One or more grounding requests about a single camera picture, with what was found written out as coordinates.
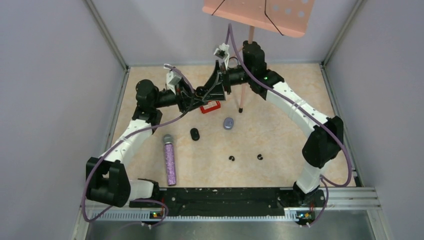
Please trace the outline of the silver blue earbud charging case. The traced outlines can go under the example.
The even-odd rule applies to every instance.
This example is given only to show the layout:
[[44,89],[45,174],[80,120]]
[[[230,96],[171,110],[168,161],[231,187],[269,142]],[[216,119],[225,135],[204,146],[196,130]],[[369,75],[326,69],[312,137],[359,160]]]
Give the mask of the silver blue earbud charging case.
[[231,130],[234,127],[234,119],[231,117],[226,117],[223,121],[223,128],[225,130]]

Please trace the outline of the black oval earbud case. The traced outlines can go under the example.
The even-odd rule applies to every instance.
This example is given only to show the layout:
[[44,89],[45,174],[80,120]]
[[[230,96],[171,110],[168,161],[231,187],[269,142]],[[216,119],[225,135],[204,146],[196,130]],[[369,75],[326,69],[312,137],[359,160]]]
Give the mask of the black oval earbud case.
[[200,133],[197,128],[192,128],[190,130],[190,136],[193,141],[198,141],[200,139]]

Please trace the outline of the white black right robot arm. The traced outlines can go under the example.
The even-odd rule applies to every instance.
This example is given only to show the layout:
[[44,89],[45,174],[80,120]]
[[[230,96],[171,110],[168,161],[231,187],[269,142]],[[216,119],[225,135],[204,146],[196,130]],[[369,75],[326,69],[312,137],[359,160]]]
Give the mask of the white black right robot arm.
[[328,117],[298,96],[281,75],[267,67],[265,52],[255,41],[243,43],[236,67],[229,67],[229,48],[222,43],[214,50],[222,62],[215,63],[211,77],[196,93],[204,102],[223,101],[232,86],[248,84],[255,94],[287,114],[307,138],[301,151],[306,163],[293,186],[294,202],[307,206],[320,185],[324,167],[342,150],[343,120],[338,116]]

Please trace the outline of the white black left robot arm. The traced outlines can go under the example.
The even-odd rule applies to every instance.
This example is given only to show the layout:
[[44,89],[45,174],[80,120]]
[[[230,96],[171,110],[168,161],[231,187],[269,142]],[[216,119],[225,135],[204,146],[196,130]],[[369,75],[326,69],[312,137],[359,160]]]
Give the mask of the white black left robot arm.
[[177,105],[182,115],[186,115],[207,103],[205,95],[209,90],[205,86],[193,88],[182,77],[173,77],[170,84],[163,90],[149,79],[136,84],[136,108],[126,130],[106,152],[86,163],[82,205],[86,200],[114,207],[123,207],[133,199],[141,199],[149,207],[160,202],[161,194],[155,190],[154,181],[131,181],[126,168],[144,141],[166,125],[161,122],[160,108]]

